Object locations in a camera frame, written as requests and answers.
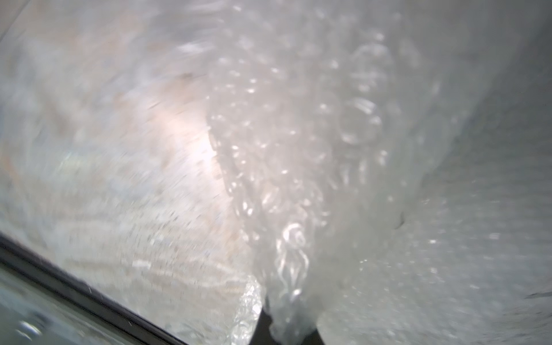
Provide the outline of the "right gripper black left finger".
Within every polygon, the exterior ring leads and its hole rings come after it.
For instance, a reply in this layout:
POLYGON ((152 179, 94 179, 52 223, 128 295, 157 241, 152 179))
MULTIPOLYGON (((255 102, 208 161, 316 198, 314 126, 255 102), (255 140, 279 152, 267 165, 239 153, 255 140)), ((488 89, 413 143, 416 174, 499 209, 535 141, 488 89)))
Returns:
POLYGON ((262 309, 249 345, 273 345, 270 333, 271 324, 271 317, 262 309))

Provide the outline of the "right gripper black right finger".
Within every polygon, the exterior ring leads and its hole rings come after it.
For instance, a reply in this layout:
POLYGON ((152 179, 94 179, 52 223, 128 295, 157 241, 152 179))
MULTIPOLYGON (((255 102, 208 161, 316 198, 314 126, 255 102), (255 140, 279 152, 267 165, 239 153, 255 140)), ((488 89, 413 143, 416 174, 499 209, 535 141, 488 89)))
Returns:
POLYGON ((305 339, 303 339, 301 345, 325 345, 319 331, 314 329, 305 339))

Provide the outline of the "clear bubble wrap sheet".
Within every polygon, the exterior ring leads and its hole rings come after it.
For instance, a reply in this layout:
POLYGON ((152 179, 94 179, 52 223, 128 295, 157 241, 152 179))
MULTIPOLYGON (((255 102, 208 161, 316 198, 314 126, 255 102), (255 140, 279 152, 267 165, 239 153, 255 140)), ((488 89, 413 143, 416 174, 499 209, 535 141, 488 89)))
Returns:
POLYGON ((1 232, 189 344, 550 344, 551 3, 3 1, 1 232))

